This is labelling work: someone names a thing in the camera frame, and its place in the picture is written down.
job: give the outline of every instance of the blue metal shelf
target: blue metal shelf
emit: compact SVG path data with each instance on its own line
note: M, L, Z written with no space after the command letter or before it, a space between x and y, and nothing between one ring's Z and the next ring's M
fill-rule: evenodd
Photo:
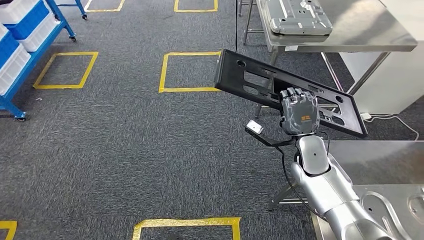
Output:
M59 4L59 7L78 7L81 12L82 19L87 20L87 14L84 10L83 5L81 4L81 0L75 0L75 4Z
M25 81L25 79L28 77L30 72L33 70L34 66L37 64L37 62L40 60L41 56L46 52L46 50L50 47L50 45L53 43L53 41L56 39L56 37L59 35L59 33L62 31L62 29L66 29L69 33L69 38L75 41L75 33L72 30L71 26L69 26L69 23L63 16L62 12L60 11L59 7L56 5L54 0L46 0L48 6L51 8L51 11L59 16L59 19L61 19L60 23L54 28L54 30L50 33L50 35L46 38L46 40L41 44L41 46L38 48L36 52L32 52L31 58L26 63L25 67L22 69L20 74L17 76L15 81L12 83L12 85L9 87L7 92L0 96L0 110L7 110L10 113L14 115L14 117L18 120L25 120L25 112L21 111L19 108L17 108L12 103L12 98L18 91L19 87L22 85L22 83Z

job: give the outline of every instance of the yellow floor marking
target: yellow floor marking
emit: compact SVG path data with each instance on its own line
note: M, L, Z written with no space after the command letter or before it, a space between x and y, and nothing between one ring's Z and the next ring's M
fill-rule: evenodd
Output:
M213 0L213 9L190 9L190 10L184 10L184 9L178 9L178 3L180 0L175 0L175 3L173 5L173 11L177 13L210 13L210 12L217 12L218 11L218 0Z
M0 221L0 229L8 229L7 236L4 240L12 240L15 236L17 221Z
M90 63L88 64L87 69L85 70L84 75L81 78L81 81L79 84L57 84L57 85L43 85L40 84L44 76L46 75L47 71L49 70L50 66L52 65L53 61L57 56L81 56L81 55L89 55L92 56ZM87 78L89 77L90 72L92 71L94 62L97 59L97 56L99 55L98 51L83 51L83 52L59 52L54 53L53 56L51 56L50 60L48 60L47 64L41 71L40 75L38 76L37 80L34 82L34 85L32 85L35 89L81 89L84 87L84 84L86 83Z
M122 6L124 5L125 0L121 0L120 4L117 8L115 9L93 9L93 10L89 10L90 4L92 3L93 0L88 0L87 4L84 7L84 10L87 13L107 13L107 12L119 12L122 9Z
M215 92L219 91L214 87L165 87L165 78L167 77L168 59L169 56L219 56L220 51L204 51L204 52L169 52L163 56L162 72L159 81L159 93L174 93L174 92Z
M132 240L142 240L143 228L231 226L232 240L240 240L240 217L212 217L204 219L146 219L134 227Z

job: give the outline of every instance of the black panel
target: black panel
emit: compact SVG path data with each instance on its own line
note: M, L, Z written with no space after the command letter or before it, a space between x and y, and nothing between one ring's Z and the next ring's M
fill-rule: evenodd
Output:
M270 79L271 89L245 81L245 72ZM230 50L222 51L215 75L215 88L281 110L278 93L289 87L310 91L324 101L338 105L337 111L319 107L322 125L360 138L368 135L352 95Z

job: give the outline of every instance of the black cable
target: black cable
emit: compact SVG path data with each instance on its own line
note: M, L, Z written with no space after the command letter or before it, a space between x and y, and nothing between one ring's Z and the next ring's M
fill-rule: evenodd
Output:
M239 30L239 28L237 27L238 22L239 22L238 12L239 12L239 2L238 2L238 0L235 0L235 53L237 53L237 45L238 45L238 39L239 39L237 37L237 32Z
M328 144L327 144L327 156L329 155L329 149L330 149L330 137L325 131L320 131L320 133L323 133L327 136Z
M287 180L288 185L290 186L290 188L293 190L294 194L296 195L297 198L299 198L299 200L303 203L303 205L305 207L307 207L309 209L309 211L311 211L313 214L315 214L317 217L319 217L320 219L324 220L325 222L327 222L327 219L321 215L318 214L317 211L315 211L315 209L312 209L312 207L310 207L299 195L298 191L296 191L296 189L293 187L292 182L290 182L289 180L289 175L287 174L287 170L286 170L286 165L284 164L284 152L283 150L281 150L279 147L275 147L280 153L281 153L281 162L282 162L282 170L284 171L284 175L285 175L285 179Z

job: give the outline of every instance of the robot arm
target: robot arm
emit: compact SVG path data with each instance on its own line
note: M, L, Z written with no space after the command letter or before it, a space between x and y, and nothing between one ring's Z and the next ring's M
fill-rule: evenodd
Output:
M326 218L338 240L392 240L362 208L352 181L315 135L319 126L316 97L300 88L280 93L284 131L296 138L298 156L291 174L306 193L308 204Z

